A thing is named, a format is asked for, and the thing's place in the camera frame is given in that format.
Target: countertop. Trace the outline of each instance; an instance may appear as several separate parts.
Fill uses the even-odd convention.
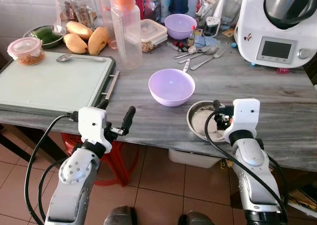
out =
[[[224,36],[224,44],[232,40]],[[65,46],[54,52],[69,53]],[[112,56],[119,80],[107,107],[107,119],[120,126],[129,106],[136,107],[130,133],[118,140],[154,147],[171,148],[199,154],[223,157],[208,142],[189,129],[186,113],[197,101],[218,99],[225,105],[234,99],[256,98],[261,103],[257,138],[264,142],[265,151],[281,166],[317,171],[317,91],[302,68],[288,74],[277,74],[276,68],[252,67],[231,48],[218,59],[213,59],[195,71],[188,70],[196,83],[193,96],[185,104],[169,108],[156,102],[149,91],[148,79],[157,70],[182,69],[183,64],[172,57],[179,54],[166,43],[143,54],[143,64],[135,70],[126,70],[120,64],[118,53],[105,48],[100,55]],[[191,61],[196,64],[210,56]],[[46,129],[54,119],[40,114],[0,111],[0,122]],[[79,134],[77,123],[63,119],[53,131]],[[231,151],[231,146],[224,149]]]

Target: cutting board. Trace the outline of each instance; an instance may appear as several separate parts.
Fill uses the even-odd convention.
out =
[[[63,53],[45,52],[36,65],[10,62],[0,72],[0,109],[60,115],[95,106],[115,61],[75,59],[57,62]]]

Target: lavender plastic bowl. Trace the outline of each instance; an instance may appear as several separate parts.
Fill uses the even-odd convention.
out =
[[[192,26],[197,26],[195,19],[181,13],[168,16],[164,23],[167,28],[167,34],[176,40],[188,38],[192,32]]]
[[[195,91],[193,78],[177,69],[163,69],[149,79],[153,98],[161,105],[174,107],[185,103]]]

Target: wall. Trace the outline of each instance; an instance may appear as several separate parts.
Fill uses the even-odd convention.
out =
[[[9,60],[6,49],[11,42],[55,19],[55,0],[0,0],[0,53]]]

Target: green vegetable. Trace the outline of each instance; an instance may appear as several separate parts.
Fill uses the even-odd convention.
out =
[[[43,27],[36,30],[33,34],[33,37],[42,40],[42,44],[47,44],[56,41],[59,39],[59,36],[55,35],[53,31],[48,27]]]

